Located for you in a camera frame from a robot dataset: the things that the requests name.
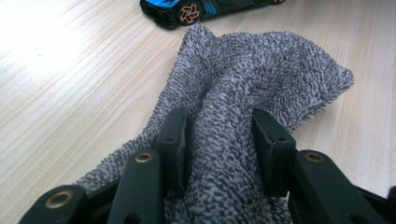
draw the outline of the black plastic bracket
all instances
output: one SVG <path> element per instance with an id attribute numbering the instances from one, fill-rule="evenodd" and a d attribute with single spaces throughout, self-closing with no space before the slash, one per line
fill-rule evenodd
<path id="1" fill-rule="evenodd" d="M 325 154 L 302 150 L 290 171 L 296 180 L 289 197 L 294 223 L 387 223 Z"/>
<path id="2" fill-rule="evenodd" d="M 107 223 L 163 223 L 160 154 L 142 150 L 131 155 L 111 206 Z"/>
<path id="3" fill-rule="evenodd" d="M 181 107 L 167 116 L 155 140 L 154 148 L 163 159 L 165 192 L 172 190 L 176 195 L 184 192 L 187 166 L 187 129 L 189 109 Z"/>
<path id="4" fill-rule="evenodd" d="M 270 197 L 286 197 L 287 165 L 297 153 L 294 138 L 268 112 L 253 110 L 253 136 L 264 184 Z"/>
<path id="5" fill-rule="evenodd" d="M 87 195 L 80 186 L 60 186 L 37 199 L 20 224 L 67 224 L 89 220 Z"/>

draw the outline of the metal screw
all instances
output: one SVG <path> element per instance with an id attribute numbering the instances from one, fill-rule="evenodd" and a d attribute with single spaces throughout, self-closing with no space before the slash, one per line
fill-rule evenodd
<path id="1" fill-rule="evenodd" d="M 313 162 L 324 162 L 324 158 L 317 153 L 308 152 L 305 154 L 305 158 Z"/>
<path id="2" fill-rule="evenodd" d="M 143 152 L 137 155 L 134 160 L 137 162 L 148 162 L 152 160 L 152 155 L 151 153 Z"/>
<path id="3" fill-rule="evenodd" d="M 64 206 L 65 204 L 69 203 L 72 201 L 74 197 L 74 192 L 71 190 L 62 190 L 61 192 L 58 192 L 56 194 L 53 194 L 50 196 L 47 201 L 46 201 L 46 207 L 48 208 L 59 208 Z"/>

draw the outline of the gray cloth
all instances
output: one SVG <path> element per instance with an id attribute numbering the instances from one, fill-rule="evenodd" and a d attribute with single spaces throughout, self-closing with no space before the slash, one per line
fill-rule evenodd
<path id="1" fill-rule="evenodd" d="M 251 133 L 253 108 L 293 131 L 353 84 L 351 72 L 289 32 L 215 37 L 193 25 L 147 127 L 77 181 L 88 192 L 120 177 L 147 149 L 167 113 L 191 114 L 191 176 L 165 199 L 167 223 L 290 223 L 285 199 L 265 198 Z"/>

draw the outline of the wood grain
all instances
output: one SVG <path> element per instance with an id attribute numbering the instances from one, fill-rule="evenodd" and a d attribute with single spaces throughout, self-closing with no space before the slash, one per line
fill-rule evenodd
<path id="1" fill-rule="evenodd" d="M 288 0 L 204 21 L 215 35 L 293 31 L 352 70 L 355 85 L 293 136 L 356 185 L 396 185 L 396 1 Z M 73 183 L 146 126 L 187 27 L 137 0 L 0 2 L 0 223 Z"/>

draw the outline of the screw hole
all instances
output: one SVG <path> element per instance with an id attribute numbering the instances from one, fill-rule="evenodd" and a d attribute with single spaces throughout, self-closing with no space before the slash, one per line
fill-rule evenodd
<path id="1" fill-rule="evenodd" d="M 142 222 L 142 217 L 139 214 L 133 213 L 125 218 L 124 224 L 139 224 Z"/>
<path id="2" fill-rule="evenodd" d="M 360 215 L 350 215 L 349 220 L 352 223 L 356 223 L 356 224 L 369 224 L 370 223 L 369 221 L 367 221 L 367 219 L 365 217 L 360 216 Z"/>

